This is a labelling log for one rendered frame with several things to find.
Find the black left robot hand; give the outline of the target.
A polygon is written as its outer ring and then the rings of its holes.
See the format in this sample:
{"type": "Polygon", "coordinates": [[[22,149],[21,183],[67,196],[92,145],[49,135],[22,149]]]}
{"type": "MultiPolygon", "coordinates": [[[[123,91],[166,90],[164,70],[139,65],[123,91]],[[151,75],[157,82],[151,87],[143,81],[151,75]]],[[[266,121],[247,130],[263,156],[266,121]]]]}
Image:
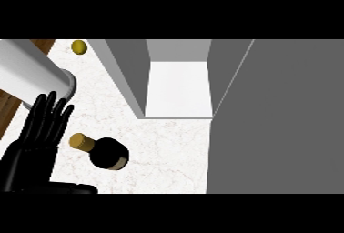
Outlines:
{"type": "Polygon", "coordinates": [[[90,185],[52,182],[58,145],[74,105],[56,92],[40,94],[25,119],[19,138],[0,158],[0,194],[96,194],[90,185]]]}

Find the dark wine bottle, gold cap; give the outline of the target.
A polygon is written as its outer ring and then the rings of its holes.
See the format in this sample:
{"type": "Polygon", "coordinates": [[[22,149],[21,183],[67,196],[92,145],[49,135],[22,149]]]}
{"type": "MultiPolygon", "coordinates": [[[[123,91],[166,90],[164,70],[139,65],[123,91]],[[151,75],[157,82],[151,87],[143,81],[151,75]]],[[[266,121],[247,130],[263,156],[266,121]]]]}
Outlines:
{"type": "Polygon", "coordinates": [[[98,168],[120,170],[129,162],[129,149],[111,137],[95,140],[83,133],[70,138],[70,146],[89,154],[90,161],[98,168]]]}

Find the grey open cabinet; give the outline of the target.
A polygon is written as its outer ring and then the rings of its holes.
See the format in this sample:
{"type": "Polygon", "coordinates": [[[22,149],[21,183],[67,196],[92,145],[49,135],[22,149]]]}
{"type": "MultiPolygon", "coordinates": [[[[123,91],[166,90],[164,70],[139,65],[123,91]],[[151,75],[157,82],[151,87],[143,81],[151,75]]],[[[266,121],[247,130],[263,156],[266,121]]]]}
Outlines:
{"type": "Polygon", "coordinates": [[[139,119],[211,119],[251,39],[92,39],[98,59],[139,119]]]}

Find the dark grey cabinet door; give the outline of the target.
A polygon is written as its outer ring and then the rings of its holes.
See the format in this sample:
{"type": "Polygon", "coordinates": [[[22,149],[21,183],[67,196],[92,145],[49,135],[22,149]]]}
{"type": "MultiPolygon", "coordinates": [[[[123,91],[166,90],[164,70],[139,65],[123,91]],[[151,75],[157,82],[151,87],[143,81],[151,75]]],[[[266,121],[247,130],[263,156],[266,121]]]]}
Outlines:
{"type": "Polygon", "coordinates": [[[211,122],[210,193],[344,193],[344,40],[259,40],[211,122]]]}

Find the pale grey cylinder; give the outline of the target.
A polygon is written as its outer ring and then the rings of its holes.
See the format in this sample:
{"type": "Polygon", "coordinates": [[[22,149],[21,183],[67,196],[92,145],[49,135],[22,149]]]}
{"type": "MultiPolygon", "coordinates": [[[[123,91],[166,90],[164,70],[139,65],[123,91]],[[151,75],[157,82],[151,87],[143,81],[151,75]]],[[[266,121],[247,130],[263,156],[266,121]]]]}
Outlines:
{"type": "Polygon", "coordinates": [[[59,68],[28,39],[0,39],[0,89],[21,99],[31,109],[37,96],[56,92],[56,99],[70,100],[77,79],[59,68]]]}

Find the yellow lemon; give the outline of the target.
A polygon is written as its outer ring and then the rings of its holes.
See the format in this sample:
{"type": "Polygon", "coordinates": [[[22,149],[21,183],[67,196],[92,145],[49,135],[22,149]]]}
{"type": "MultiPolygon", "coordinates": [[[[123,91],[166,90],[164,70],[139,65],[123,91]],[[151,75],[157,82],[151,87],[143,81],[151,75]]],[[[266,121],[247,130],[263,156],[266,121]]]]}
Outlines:
{"type": "Polygon", "coordinates": [[[87,45],[86,45],[84,41],[76,40],[71,44],[71,49],[77,55],[83,55],[87,51],[87,45]]]}

